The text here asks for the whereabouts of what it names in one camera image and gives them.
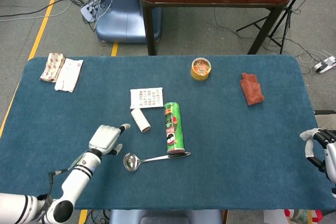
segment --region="tripod stand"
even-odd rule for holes
[[[291,18],[291,14],[292,14],[292,8],[293,8],[293,5],[294,3],[296,2],[296,0],[292,0],[289,4],[289,6],[287,6],[285,8],[285,13],[283,14],[283,16],[280,18],[279,22],[276,24],[275,28],[273,29],[273,31],[271,32],[270,35],[268,35],[267,37],[270,38],[271,41],[273,41],[276,45],[278,45],[280,47],[280,54],[282,54],[282,50],[283,50],[283,45],[285,44],[285,38],[286,38],[286,34],[287,34],[287,31],[288,31],[288,28],[290,28],[290,18]],[[243,30],[249,26],[256,26],[259,30],[261,29],[261,27],[257,24],[258,22],[260,21],[263,21],[267,18],[264,17],[264,18],[261,18],[251,24],[248,24],[247,26],[244,26],[238,30],[236,30],[236,32],[240,31],[240,30]],[[283,36],[282,36],[282,41],[279,43],[277,42],[275,39],[273,39],[273,35],[276,33],[278,27],[280,26],[281,22],[286,18],[286,23],[285,23],[285,29],[283,31]]]

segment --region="gray carpet floor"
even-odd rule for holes
[[[0,15],[31,12],[46,6],[49,1],[0,0]],[[60,13],[68,4],[68,1],[55,4],[52,14]],[[326,50],[336,55],[336,1],[307,0],[300,10],[301,14],[292,15],[287,38],[304,49]],[[44,13],[42,11],[26,17],[43,16]],[[216,9],[218,23],[231,30],[266,14],[264,9]],[[0,22],[0,122],[5,117],[41,22],[42,19]],[[239,32],[242,37],[247,37],[241,39],[230,30],[218,27],[213,8],[166,8],[157,50],[159,55],[241,55],[248,51],[257,32],[255,27],[249,27]],[[278,53],[279,48],[271,45],[266,40],[265,48],[258,53]],[[79,7],[71,5],[62,15],[49,18],[35,57],[45,57],[49,52],[62,52],[66,56],[108,56],[111,50],[112,44],[99,41],[88,25],[83,23]],[[295,57],[301,50],[300,46],[286,40],[286,53]],[[144,44],[120,44],[117,56],[141,56],[146,53]],[[302,60],[310,61],[311,58],[306,55]],[[309,72],[314,64],[301,63],[313,108],[336,110],[336,71],[332,69],[324,74]],[[230,211],[228,223],[258,224],[263,222],[262,216],[261,211]],[[70,223],[77,223],[78,218],[79,211],[76,211]],[[322,223],[336,223],[336,215],[326,216]]]

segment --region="green chip can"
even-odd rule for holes
[[[184,152],[180,105],[169,102],[164,105],[166,118],[167,152],[175,154]]]

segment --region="tape roll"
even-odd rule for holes
[[[151,128],[149,122],[147,121],[147,119],[145,118],[144,114],[140,109],[132,110],[131,115],[134,118],[141,132],[145,132]]]
[[[197,81],[204,81],[211,71],[211,63],[205,58],[196,58],[191,64],[191,76]]]

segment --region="spoon handle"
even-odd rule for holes
[[[170,158],[179,158],[179,157],[186,157],[189,156],[191,153],[190,152],[182,152],[182,153],[177,153],[177,154],[171,154],[171,155],[165,155],[161,157],[155,157],[155,158],[149,158],[149,159],[144,159],[141,162],[149,162],[149,161],[155,161],[155,160],[162,160],[162,159],[170,159]]]

